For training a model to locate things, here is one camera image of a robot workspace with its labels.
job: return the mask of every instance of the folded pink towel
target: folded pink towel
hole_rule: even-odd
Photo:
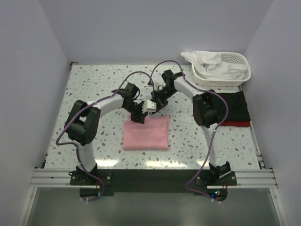
[[[124,150],[168,150],[169,116],[146,117],[144,124],[124,121]]]

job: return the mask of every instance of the wire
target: wire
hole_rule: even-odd
[[[136,100],[140,96],[140,89],[138,88],[138,95],[134,97],[133,100]]]
[[[142,72],[142,71],[132,72],[132,73],[130,73],[130,74],[122,81],[121,85],[118,87],[117,90],[115,90],[115,92],[114,92],[111,96],[102,97],[102,98],[96,100],[95,102],[91,103],[90,105],[87,105],[86,107],[84,107],[84,108],[82,108],[81,110],[79,110],[79,111],[75,114],[75,116],[70,120],[70,122],[65,126],[65,128],[62,130],[62,132],[60,133],[60,135],[58,136],[58,138],[57,138],[56,141],[55,141],[55,144],[58,145],[58,146],[62,146],[62,145],[73,145],[73,146],[75,146],[75,148],[76,148],[76,157],[77,157],[77,160],[78,160],[78,162],[79,162],[79,165],[81,166],[81,168],[83,169],[83,171],[84,171],[87,175],[89,175],[90,177],[92,177],[92,178],[96,179],[97,181],[99,181],[99,183],[102,185],[102,191],[99,193],[99,195],[98,195],[97,197],[93,198],[93,199],[87,199],[88,202],[97,200],[97,199],[99,199],[99,198],[103,195],[103,193],[104,193],[104,183],[103,183],[103,181],[102,181],[100,178],[98,178],[98,177],[92,175],[90,172],[88,172],[88,171],[86,170],[86,168],[84,167],[83,163],[81,162],[81,159],[80,159],[80,156],[79,156],[79,146],[78,146],[75,142],[64,142],[64,143],[60,143],[59,141],[61,140],[63,134],[68,130],[68,128],[71,126],[71,124],[75,121],[75,119],[76,119],[77,117],[79,117],[86,109],[88,109],[88,108],[94,106],[95,104],[98,104],[98,103],[101,102],[101,101],[104,101],[104,100],[109,99],[109,98],[113,97],[114,95],[116,95],[116,94],[118,93],[118,91],[121,89],[121,87],[123,86],[123,84],[127,81],[127,79],[128,79],[129,77],[131,77],[132,75],[136,74],[136,73],[142,73],[142,74],[145,74],[146,76],[149,77],[149,79],[150,79],[151,82],[152,82],[152,98],[153,98],[153,95],[154,95],[154,93],[155,93],[155,92],[154,92],[154,91],[155,91],[155,87],[154,87],[154,82],[153,82],[152,78],[150,77],[150,75],[147,74],[146,72]]]

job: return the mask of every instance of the red cloth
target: red cloth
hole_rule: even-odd
[[[222,126],[250,127],[250,121],[225,121]]]

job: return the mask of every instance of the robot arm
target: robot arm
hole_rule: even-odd
[[[162,79],[166,85],[161,90],[156,90],[154,98],[151,100],[157,105],[156,112],[164,108],[168,104],[167,99],[177,91],[183,93],[193,103],[194,120],[203,130],[209,147],[214,128],[222,120],[217,108],[211,101],[211,94],[195,90],[184,80],[182,73],[173,74],[171,70],[167,70],[162,74]],[[209,166],[214,173],[215,179],[219,179],[231,172],[230,164],[222,152],[221,139],[219,139],[218,134],[215,134],[209,156]]]

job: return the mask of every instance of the plastic basket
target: plastic basket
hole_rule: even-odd
[[[239,53],[221,52],[221,54],[222,61],[225,61],[227,63],[249,65],[246,58]],[[243,80],[209,80],[201,75],[197,70],[195,70],[194,65],[192,65],[192,71],[195,75],[195,82],[200,86],[240,86],[244,81],[248,81],[251,78],[250,67],[245,72]]]

